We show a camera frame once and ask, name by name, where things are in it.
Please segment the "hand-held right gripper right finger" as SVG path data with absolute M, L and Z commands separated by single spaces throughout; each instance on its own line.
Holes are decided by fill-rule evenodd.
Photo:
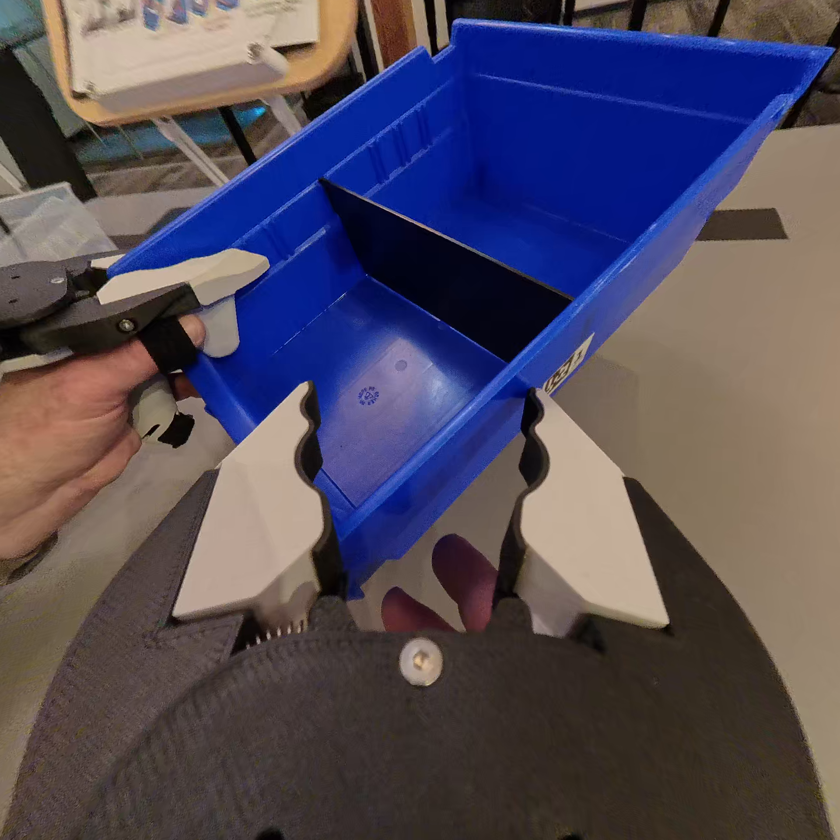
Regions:
M 526 486 L 500 548 L 497 604 L 518 598 L 548 636 L 570 634 L 583 616 L 665 628 L 624 473 L 541 389 L 526 396 L 521 434 Z

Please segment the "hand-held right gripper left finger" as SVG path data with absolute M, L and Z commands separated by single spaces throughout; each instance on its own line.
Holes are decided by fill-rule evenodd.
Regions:
M 303 632 L 320 596 L 346 597 L 322 467 L 319 399 L 300 383 L 227 455 L 175 598 L 179 623 L 253 618 L 265 635 Z

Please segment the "clear acrylic box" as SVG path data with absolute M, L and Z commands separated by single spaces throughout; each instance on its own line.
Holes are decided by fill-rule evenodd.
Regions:
M 109 254 L 117 247 L 63 182 L 1 201 L 1 265 Z

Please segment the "blue plastic bin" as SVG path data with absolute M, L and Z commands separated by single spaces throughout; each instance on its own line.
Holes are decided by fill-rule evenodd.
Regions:
M 235 442 L 317 389 L 350 596 L 677 267 L 827 47 L 461 19 L 124 257 L 268 258 L 190 379 Z

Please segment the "person's right hand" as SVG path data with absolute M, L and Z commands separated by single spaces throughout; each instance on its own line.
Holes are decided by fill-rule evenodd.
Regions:
M 468 633 L 484 631 L 492 614 L 497 569 L 457 534 L 445 535 L 436 542 L 432 567 L 447 596 L 456 604 L 464 629 Z M 397 586 L 383 597 L 381 619 L 389 633 L 455 631 L 443 617 Z

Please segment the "person's left hand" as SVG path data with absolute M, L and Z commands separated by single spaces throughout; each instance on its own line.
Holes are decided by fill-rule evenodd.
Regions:
M 156 372 L 133 340 L 3 377 L 2 574 L 28 560 L 123 473 L 141 447 L 129 398 Z

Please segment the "printed instruction sheet pad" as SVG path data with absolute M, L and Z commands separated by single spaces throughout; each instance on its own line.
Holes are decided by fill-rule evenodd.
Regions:
M 112 105 L 278 81 L 319 42 L 317 1 L 61 2 L 70 88 Z

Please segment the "wooden post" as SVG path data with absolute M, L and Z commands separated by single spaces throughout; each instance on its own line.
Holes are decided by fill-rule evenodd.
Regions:
M 412 1 L 370 1 L 382 65 L 388 68 L 418 46 Z

